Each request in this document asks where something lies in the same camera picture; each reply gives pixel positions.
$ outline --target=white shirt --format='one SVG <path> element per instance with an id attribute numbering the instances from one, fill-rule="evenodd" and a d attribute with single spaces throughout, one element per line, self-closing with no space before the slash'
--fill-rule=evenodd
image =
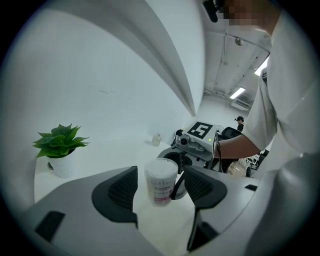
<path id="1" fill-rule="evenodd" d="M 242 131 L 261 151 L 274 137 L 268 156 L 253 176 L 258 179 L 265 171 L 279 169 L 302 154 L 320 152 L 318 55 L 284 10 L 271 42 L 270 58 L 259 77 L 254 104 Z"/>

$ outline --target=white flower pot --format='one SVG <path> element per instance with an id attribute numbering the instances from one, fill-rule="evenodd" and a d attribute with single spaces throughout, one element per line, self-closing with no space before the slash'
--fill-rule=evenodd
<path id="1" fill-rule="evenodd" d="M 62 158 L 50 158 L 47 156 L 50 165 L 53 168 L 53 173 L 61 178 L 72 178 L 77 171 L 77 161 L 75 150 Z"/>

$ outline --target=green plant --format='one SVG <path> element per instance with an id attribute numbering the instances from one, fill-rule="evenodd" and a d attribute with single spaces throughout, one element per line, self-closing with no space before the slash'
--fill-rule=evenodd
<path id="1" fill-rule="evenodd" d="M 51 133 L 38 132 L 42 138 L 33 142 L 35 143 L 34 147 L 41 149 L 36 157 L 63 158 L 71 154 L 75 148 L 87 146 L 89 142 L 82 141 L 89 137 L 76 137 L 81 126 L 71 128 L 71 125 L 63 126 L 59 124 L 57 128 L 51 130 Z"/>

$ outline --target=ceiling pipe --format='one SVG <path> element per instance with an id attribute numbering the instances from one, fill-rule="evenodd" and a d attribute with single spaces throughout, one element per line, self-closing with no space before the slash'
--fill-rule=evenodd
<path id="1" fill-rule="evenodd" d="M 215 78 L 215 82 L 213 84 L 213 87 L 216 87 L 217 84 L 218 84 L 218 78 L 219 78 L 219 73 L 220 73 L 220 68 L 221 68 L 221 65 L 222 63 L 224 62 L 224 58 L 225 58 L 225 54 L 226 54 L 226 46 L 227 46 L 227 38 L 228 38 L 228 29 L 229 29 L 229 26 L 226 28 L 226 32 L 223 36 L 223 53 L 221 55 L 221 61 L 219 63 L 219 68 L 218 68 L 218 72 L 216 74 L 216 78 Z"/>
<path id="2" fill-rule="evenodd" d="M 206 96 L 218 95 L 218 96 L 223 97 L 223 98 L 225 98 L 226 100 L 228 100 L 228 102 L 233 102 L 233 101 L 234 101 L 233 99 L 230 98 L 229 95 L 226 95 L 226 94 L 224 94 L 224 93 L 222 93 L 222 92 L 219 92 L 219 91 L 216 91 L 216 90 L 210 90 L 210 89 L 207 89 L 207 88 L 205 88 L 204 91 L 207 91 L 207 92 L 208 92 L 208 93 L 205 93 Z M 252 105 L 253 105 L 252 102 L 251 102 L 251 103 L 246 102 L 246 101 L 243 101 L 243 102 L 245 102 L 246 104 L 248 104 L 248 105 L 250 106 L 249 109 L 252 108 Z"/>
<path id="3" fill-rule="evenodd" d="M 226 35 L 225 33 L 220 33 L 220 32 L 216 32 L 216 31 L 206 31 L 206 33 Z M 248 44 L 251 44 L 251 45 L 254 45 L 254 46 L 256 46 L 256 47 L 259 47 L 259 48 L 261 48 L 262 50 L 266 51 L 267 53 L 270 53 L 270 51 L 269 51 L 268 49 L 264 48 L 263 46 L 261 46 L 261 45 L 259 45 L 259 44 L 256 44 L 256 43 L 254 43 L 254 42 L 248 41 L 248 40 L 246 40 L 246 39 L 243 39 L 243 38 L 240 37 L 240 36 L 235 36 L 235 35 L 232 35 L 232 34 L 228 34 L 227 36 L 228 36 L 228 37 L 235 38 L 235 39 L 236 39 L 236 38 L 239 38 L 239 39 L 243 40 L 244 42 L 246 42 L 246 43 L 248 43 Z"/>

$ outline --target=plastic cup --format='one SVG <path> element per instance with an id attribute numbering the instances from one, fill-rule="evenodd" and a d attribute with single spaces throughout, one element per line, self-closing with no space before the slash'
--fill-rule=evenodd
<path id="1" fill-rule="evenodd" d="M 178 175 L 178 165 L 167 158 L 156 158 L 144 166 L 147 193 L 153 206 L 163 207 L 171 202 Z"/>

